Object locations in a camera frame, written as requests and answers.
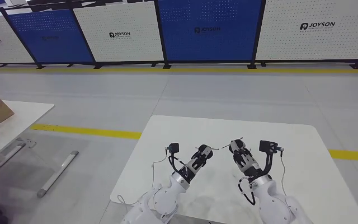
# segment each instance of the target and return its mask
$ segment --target joyson logo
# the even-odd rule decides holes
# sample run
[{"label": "joyson logo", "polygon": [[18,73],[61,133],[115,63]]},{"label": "joyson logo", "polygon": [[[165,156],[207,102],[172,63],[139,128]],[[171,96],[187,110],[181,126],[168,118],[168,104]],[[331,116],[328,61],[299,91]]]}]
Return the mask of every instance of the joyson logo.
[{"label": "joyson logo", "polygon": [[43,40],[47,41],[47,40],[58,40],[60,39],[59,36],[42,36],[41,37]]},{"label": "joyson logo", "polygon": [[130,32],[110,32],[110,37],[114,39],[130,38]]},{"label": "joyson logo", "polygon": [[221,30],[220,27],[196,27],[196,28],[194,28],[194,33],[200,34],[200,33],[220,31],[220,30]]},{"label": "joyson logo", "polygon": [[336,22],[312,22],[311,24],[304,22],[301,24],[300,30],[331,29],[335,24]]}]

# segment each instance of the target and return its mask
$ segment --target floor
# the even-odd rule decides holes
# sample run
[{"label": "floor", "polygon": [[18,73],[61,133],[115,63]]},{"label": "floor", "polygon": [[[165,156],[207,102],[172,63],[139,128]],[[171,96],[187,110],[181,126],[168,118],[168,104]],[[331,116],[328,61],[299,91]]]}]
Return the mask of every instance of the floor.
[{"label": "floor", "polygon": [[[152,115],[310,124],[327,148],[358,151],[357,74],[312,72],[351,69],[347,65],[282,64],[255,73],[172,68],[189,69],[71,73],[50,67],[31,72],[1,68],[0,99],[54,103],[56,107],[41,124],[131,132],[142,132]],[[311,72],[265,72],[272,68]],[[125,208],[110,202],[110,193],[136,140],[37,130],[28,130],[23,137],[37,142],[34,150],[41,157],[22,150],[0,169],[0,207],[12,224],[120,222]],[[38,199],[37,190],[57,168],[48,159],[60,165],[72,150],[79,151],[79,156],[48,194]],[[335,163],[358,201],[358,161]],[[176,216],[172,223],[207,222]]]}]

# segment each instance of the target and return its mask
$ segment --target cardboard box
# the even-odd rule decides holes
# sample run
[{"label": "cardboard box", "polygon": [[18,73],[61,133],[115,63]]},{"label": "cardboard box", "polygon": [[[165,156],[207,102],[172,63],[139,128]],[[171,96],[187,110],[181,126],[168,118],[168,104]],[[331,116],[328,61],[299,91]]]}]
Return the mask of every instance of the cardboard box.
[{"label": "cardboard box", "polygon": [[11,117],[13,114],[12,110],[0,100],[0,123]]}]

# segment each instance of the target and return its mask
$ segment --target white pegboard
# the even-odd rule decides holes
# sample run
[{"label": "white pegboard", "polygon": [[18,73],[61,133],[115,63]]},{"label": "white pegboard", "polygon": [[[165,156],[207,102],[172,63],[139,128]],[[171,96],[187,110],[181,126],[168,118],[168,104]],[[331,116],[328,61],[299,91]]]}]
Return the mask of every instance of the white pegboard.
[{"label": "white pegboard", "polygon": [[33,63],[8,22],[0,16],[0,63]]},{"label": "white pegboard", "polygon": [[267,0],[256,59],[358,59],[358,0]]},{"label": "white pegboard", "polygon": [[76,8],[74,13],[97,62],[163,60],[154,2]]}]

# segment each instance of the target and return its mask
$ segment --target white table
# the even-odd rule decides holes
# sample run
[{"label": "white table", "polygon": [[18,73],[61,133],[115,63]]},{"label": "white table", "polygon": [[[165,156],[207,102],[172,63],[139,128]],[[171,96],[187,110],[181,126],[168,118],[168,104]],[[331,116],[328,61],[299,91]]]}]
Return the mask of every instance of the white table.
[{"label": "white table", "polygon": [[[27,128],[33,125],[55,106],[54,104],[41,104],[36,102],[7,100],[4,100],[3,102],[14,112],[14,115],[0,123],[0,152],[7,147],[14,146],[14,148],[12,148],[12,150],[0,161],[0,167],[3,166],[13,155],[15,155],[16,152],[26,146],[26,143],[22,140],[15,142],[21,133],[23,133]],[[46,184],[39,190],[37,193],[38,197],[42,198],[46,194],[48,189],[77,154],[77,151],[73,151],[70,156],[68,156],[62,164],[60,170],[55,172]]]},{"label": "white table", "polygon": [[[180,144],[176,156],[187,162],[201,144],[219,148],[240,137],[262,168],[266,154],[258,151],[260,140],[277,142],[285,148],[285,190],[299,200],[314,223],[358,220],[358,206],[316,129],[299,124],[153,116],[119,177],[111,200],[119,203],[117,195],[121,194],[127,203],[133,203],[148,191],[152,184],[151,164],[164,158],[164,148],[172,142]],[[156,164],[154,185],[168,184],[172,171],[167,160]],[[276,154],[270,175],[279,192],[282,172],[280,156]],[[177,214],[227,224],[262,223],[258,205],[250,205],[239,192],[241,177],[228,148],[214,151],[187,193],[180,196]]]}]

